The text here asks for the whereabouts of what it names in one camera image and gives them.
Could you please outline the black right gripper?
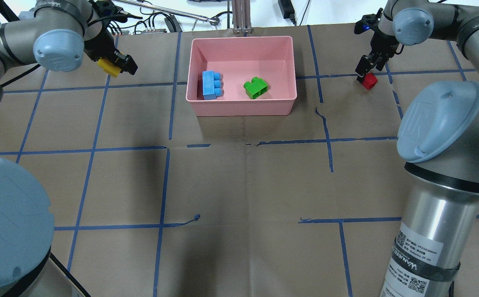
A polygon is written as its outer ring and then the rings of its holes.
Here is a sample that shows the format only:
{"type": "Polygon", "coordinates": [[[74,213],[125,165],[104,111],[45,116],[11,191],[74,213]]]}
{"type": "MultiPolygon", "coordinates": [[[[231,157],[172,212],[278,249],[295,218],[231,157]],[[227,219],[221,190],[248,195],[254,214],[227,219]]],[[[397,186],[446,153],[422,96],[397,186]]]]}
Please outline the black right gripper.
{"type": "Polygon", "coordinates": [[[368,55],[362,55],[355,69],[357,81],[363,83],[366,75],[375,68],[377,62],[388,62],[394,56],[403,53],[404,45],[392,35],[388,35],[379,29],[380,13],[368,14],[362,16],[360,21],[356,22],[354,34],[362,34],[368,30],[373,31],[370,41],[371,51],[368,55]]]}

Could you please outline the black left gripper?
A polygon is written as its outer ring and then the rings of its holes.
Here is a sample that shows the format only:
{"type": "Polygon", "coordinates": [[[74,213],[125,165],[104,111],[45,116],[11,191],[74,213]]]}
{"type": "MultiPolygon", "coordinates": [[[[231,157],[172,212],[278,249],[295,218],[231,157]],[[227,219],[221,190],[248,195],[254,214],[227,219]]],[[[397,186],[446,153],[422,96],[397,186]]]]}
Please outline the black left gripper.
{"type": "Polygon", "coordinates": [[[129,54],[119,52],[115,47],[113,34],[108,26],[110,22],[122,18],[122,8],[116,6],[111,0],[89,0],[92,6],[92,14],[87,19],[85,34],[85,54],[92,60],[106,59],[120,68],[121,73],[135,75],[138,66],[129,54]]]}

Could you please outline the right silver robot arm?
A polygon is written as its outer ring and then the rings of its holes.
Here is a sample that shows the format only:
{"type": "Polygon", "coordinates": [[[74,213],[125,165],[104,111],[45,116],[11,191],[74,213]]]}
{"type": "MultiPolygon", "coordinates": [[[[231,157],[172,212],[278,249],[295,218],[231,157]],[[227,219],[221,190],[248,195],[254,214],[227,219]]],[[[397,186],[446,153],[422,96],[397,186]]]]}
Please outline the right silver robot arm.
{"type": "MultiPolygon", "coordinates": [[[[479,73],[479,6],[428,0],[389,0],[364,15],[354,33],[373,30],[357,81],[383,69],[400,45],[456,41],[479,73]]],[[[404,113],[397,150],[415,183],[392,244],[381,297],[443,297],[479,210],[479,82],[439,81],[404,113]]]]}

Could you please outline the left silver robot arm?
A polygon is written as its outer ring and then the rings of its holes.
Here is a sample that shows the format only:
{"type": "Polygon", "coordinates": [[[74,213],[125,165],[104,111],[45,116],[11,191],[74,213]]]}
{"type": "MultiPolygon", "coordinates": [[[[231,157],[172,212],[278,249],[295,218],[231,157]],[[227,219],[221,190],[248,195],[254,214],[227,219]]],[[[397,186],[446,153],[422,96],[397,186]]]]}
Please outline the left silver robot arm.
{"type": "Polygon", "coordinates": [[[131,16],[112,0],[36,0],[16,15],[0,0],[0,297],[88,297],[54,255],[47,192],[19,165],[49,73],[83,60],[109,76],[134,75],[109,24],[131,16]]]}

